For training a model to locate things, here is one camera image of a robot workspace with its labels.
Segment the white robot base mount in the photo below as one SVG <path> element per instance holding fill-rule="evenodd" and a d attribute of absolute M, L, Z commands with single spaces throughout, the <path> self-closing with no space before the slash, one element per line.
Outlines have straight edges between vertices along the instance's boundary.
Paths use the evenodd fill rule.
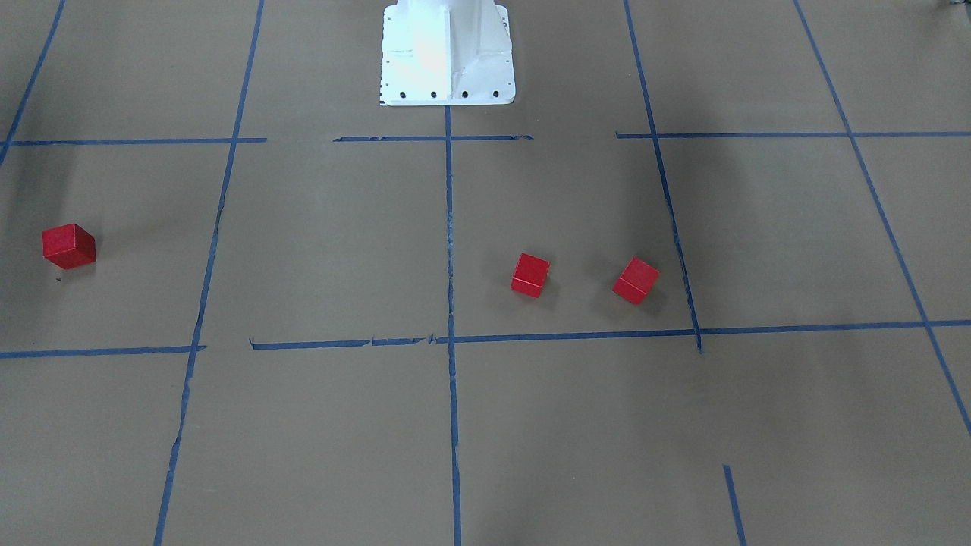
<path fill-rule="evenodd" d="M 379 104 L 514 102 L 509 11 L 495 1 L 398 1 L 382 13 Z"/>

